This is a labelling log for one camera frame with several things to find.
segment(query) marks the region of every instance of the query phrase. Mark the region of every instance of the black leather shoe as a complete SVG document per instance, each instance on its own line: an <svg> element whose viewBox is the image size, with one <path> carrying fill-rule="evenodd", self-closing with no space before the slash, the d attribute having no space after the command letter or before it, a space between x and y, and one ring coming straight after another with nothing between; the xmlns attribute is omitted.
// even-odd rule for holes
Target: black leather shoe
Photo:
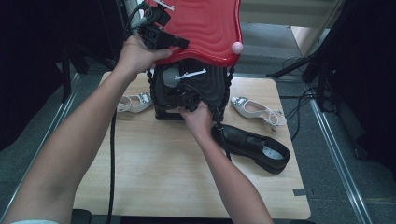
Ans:
<svg viewBox="0 0 396 224"><path fill-rule="evenodd" d="M274 175L285 169L290 158L290 151L275 139L249 133L226 124L222 126L230 153L249 157L262 169ZM211 133L215 141L224 148L218 125L213 125Z"/></svg>

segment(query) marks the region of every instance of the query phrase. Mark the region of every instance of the shoe buckle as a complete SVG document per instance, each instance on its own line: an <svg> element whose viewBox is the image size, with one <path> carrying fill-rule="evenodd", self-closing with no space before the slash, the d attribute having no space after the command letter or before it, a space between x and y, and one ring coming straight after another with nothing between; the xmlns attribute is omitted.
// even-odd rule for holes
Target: shoe buckle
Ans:
<svg viewBox="0 0 396 224"><path fill-rule="evenodd" d="M149 104L151 102L151 97L149 96L148 92L139 93L139 98L140 98L140 101L143 103Z"/></svg>
<svg viewBox="0 0 396 224"><path fill-rule="evenodd" d="M238 98L235 100L234 104L235 104L235 105L241 106L241 105L244 105L246 101L248 101L248 98L243 97L243 96L240 96L240 97L238 97Z"/></svg>

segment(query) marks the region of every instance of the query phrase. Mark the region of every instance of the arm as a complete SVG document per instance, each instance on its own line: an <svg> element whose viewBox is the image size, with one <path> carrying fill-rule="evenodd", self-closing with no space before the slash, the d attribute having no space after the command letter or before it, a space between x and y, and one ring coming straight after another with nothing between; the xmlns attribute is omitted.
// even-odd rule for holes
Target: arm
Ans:
<svg viewBox="0 0 396 224"><path fill-rule="evenodd" d="M69 223L78 185L106 135L117 103L138 73L170 50L148 51L130 37L112 74L49 137L9 208L5 223L46 219Z"/></svg>
<svg viewBox="0 0 396 224"><path fill-rule="evenodd" d="M204 153L219 195L233 223L273 223L259 192L213 140L210 134L212 116L207 106L200 103L193 113L184 108L179 111Z"/></svg>

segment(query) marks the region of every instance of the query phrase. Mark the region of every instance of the wooden table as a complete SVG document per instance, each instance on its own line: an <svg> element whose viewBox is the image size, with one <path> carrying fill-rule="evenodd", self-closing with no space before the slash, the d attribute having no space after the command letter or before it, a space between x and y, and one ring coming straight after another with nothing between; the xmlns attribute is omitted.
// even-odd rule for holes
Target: wooden table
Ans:
<svg viewBox="0 0 396 224"><path fill-rule="evenodd" d="M148 78L140 74L126 95L149 92ZM231 97L245 96L282 110L272 79L234 78ZM233 163L256 186L273 218L307 219L310 209L288 127L270 126L260 119L245 119L228 104L225 124L270 136L291 152L279 175L271 175L253 160L232 155ZM113 214L144 217L229 217L221 202L205 158L183 120L156 120L154 108L134 114L119 113L116 123L116 182ZM75 208L96 215L107 213L110 191L109 132L77 192Z"/></svg>

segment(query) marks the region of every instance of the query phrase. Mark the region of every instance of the white strappy shoe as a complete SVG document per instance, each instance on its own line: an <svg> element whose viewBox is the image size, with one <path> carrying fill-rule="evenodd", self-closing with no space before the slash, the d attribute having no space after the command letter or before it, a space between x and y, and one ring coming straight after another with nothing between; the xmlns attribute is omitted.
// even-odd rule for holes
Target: white strappy shoe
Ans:
<svg viewBox="0 0 396 224"><path fill-rule="evenodd" d="M152 105L151 96L148 92L142 92L138 95L123 95L117 106L118 112L129 111L132 113L139 113Z"/></svg>
<svg viewBox="0 0 396 224"><path fill-rule="evenodd" d="M272 131L276 131L276 126L285 125L287 122L280 110L272 110L246 97L233 97L231 103L243 117L248 119L262 119L269 123Z"/></svg>

